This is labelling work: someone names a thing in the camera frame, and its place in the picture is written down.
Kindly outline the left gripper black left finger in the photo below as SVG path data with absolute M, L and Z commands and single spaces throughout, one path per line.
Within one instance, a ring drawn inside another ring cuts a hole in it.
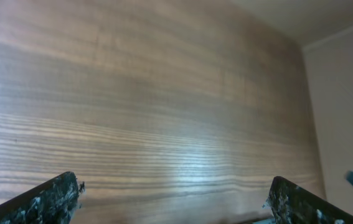
M 64 172 L 0 204 L 0 224 L 69 224 L 84 192 L 85 183 L 78 183 L 74 172 Z

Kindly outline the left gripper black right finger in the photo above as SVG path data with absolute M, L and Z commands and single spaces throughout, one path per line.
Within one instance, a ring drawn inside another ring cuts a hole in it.
M 266 204 L 275 223 L 353 224 L 353 215 L 282 176 L 274 177 Z

